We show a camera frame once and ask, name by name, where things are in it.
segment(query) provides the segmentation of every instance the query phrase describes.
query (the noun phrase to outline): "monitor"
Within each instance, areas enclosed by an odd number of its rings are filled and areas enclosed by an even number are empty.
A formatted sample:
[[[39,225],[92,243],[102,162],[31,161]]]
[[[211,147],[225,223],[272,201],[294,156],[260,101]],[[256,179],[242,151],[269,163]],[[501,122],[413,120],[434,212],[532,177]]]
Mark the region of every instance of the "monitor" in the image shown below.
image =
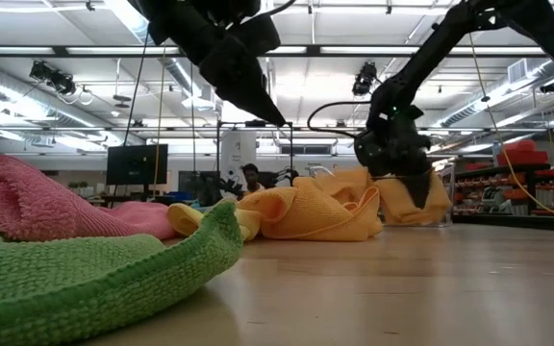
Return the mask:
[[[156,161],[157,184],[166,184],[168,145],[160,145],[158,160],[156,160],[157,154],[157,145],[108,148],[106,184],[151,185],[155,181]]]

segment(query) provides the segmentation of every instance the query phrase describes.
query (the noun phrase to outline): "ceiling-mounted camera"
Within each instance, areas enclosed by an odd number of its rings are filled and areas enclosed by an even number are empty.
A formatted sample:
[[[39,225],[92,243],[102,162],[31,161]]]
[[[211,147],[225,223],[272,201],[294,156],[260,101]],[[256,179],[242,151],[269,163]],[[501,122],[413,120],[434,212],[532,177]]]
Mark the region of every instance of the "ceiling-mounted camera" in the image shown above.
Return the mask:
[[[540,91],[542,93],[554,92],[554,82],[550,83],[550,84],[547,84],[545,86],[540,86]]]
[[[45,82],[49,87],[64,96],[73,95],[76,92],[74,77],[49,66],[46,62],[34,62],[29,77],[40,83]]]
[[[377,68],[375,62],[365,62],[361,72],[356,75],[352,93],[354,96],[365,96],[371,92],[373,82],[377,80]]]

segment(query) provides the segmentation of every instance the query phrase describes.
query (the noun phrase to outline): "man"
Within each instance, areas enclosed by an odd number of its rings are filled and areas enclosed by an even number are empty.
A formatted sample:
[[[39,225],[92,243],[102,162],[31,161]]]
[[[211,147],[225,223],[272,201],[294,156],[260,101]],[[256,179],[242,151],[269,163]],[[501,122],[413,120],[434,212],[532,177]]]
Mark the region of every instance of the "man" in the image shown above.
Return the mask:
[[[253,163],[248,163],[242,168],[242,173],[245,175],[247,182],[247,190],[243,192],[243,197],[254,192],[264,191],[264,186],[258,183],[258,167]]]

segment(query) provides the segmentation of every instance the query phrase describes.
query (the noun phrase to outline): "wooden table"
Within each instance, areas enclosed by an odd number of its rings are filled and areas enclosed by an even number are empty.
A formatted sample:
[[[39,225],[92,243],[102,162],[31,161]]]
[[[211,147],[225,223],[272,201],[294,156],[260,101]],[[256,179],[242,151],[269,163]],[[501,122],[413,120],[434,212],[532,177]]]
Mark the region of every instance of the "wooden table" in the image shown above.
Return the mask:
[[[256,240],[186,301],[87,345],[554,345],[554,232]]]

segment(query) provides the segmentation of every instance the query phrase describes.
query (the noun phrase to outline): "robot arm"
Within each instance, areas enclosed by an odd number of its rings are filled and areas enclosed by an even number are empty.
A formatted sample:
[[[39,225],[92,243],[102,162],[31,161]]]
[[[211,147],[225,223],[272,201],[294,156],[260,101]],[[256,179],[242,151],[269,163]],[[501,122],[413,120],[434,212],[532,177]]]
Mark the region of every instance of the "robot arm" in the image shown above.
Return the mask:
[[[171,38],[221,99],[272,124],[285,125],[265,91],[257,57],[281,44],[270,16],[293,0],[243,24],[245,17],[260,10],[260,0],[129,1],[149,21],[154,41],[161,44]]]
[[[431,165],[428,137],[416,131],[422,111],[412,105],[416,91],[467,34],[509,26],[534,40],[554,60],[554,11],[547,0],[469,0],[448,11],[444,21],[405,67],[372,94],[366,131],[355,139],[359,162],[371,176],[397,176],[424,206]]]

